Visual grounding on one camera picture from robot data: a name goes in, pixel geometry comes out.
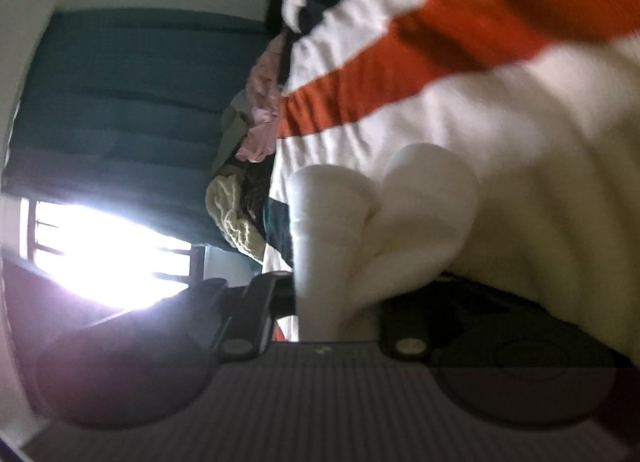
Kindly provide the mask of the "striped bed blanket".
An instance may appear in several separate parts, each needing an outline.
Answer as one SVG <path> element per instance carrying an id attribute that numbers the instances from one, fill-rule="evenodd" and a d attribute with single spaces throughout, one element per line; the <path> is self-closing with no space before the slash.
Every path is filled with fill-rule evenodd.
<path id="1" fill-rule="evenodd" d="M 272 193 L 278 146 L 358 122 L 457 74 L 532 59 L 568 42 L 639 39 L 639 0 L 284 0 L 293 33 L 265 265 L 293 271 L 291 212 Z"/>

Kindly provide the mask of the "dark clothes pile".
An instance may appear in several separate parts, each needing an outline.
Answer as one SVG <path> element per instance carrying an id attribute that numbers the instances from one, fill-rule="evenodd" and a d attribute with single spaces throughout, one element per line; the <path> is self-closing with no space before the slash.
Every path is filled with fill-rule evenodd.
<path id="1" fill-rule="evenodd" d="M 281 58 L 288 38 L 282 3 L 269 0 L 265 25 L 272 40 L 222 115 L 224 134 L 205 194 L 206 211 L 224 240 L 256 261 L 266 244 L 264 205 L 281 121 Z"/>

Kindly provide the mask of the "white sweatshirt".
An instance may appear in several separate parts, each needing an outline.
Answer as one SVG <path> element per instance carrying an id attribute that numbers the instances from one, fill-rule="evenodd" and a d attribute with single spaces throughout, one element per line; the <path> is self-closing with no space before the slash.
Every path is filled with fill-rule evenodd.
<path id="1" fill-rule="evenodd" d="M 568 42 L 280 141 L 299 332 L 368 339 L 451 271 L 639 356 L 639 39 Z"/>

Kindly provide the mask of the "teal window curtain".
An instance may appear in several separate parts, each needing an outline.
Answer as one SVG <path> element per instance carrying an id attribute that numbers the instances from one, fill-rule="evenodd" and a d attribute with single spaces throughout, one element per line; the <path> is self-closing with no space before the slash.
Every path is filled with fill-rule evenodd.
<path id="1" fill-rule="evenodd" d="M 27 74 L 3 191 L 224 248 L 206 187 L 224 109 L 268 41 L 260 22 L 221 14 L 53 15 Z"/>

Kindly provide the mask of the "cream knitted sweater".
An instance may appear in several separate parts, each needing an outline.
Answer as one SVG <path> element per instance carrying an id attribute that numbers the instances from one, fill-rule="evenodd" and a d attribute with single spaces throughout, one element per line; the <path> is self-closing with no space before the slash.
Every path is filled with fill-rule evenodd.
<path id="1" fill-rule="evenodd" d="M 262 265 L 266 241 L 241 210 L 241 183 L 236 174 L 213 178 L 206 189 L 205 206 L 224 240 L 239 253 Z"/>

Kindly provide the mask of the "pink garment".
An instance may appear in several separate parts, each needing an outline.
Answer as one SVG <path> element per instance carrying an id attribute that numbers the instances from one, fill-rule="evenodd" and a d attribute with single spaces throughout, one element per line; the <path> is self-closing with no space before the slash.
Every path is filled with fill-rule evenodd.
<path id="1" fill-rule="evenodd" d="M 280 126 L 279 74 L 285 33 L 272 39 L 250 71 L 245 92 L 250 105 L 250 124 L 236 158 L 258 163 L 276 151 Z"/>

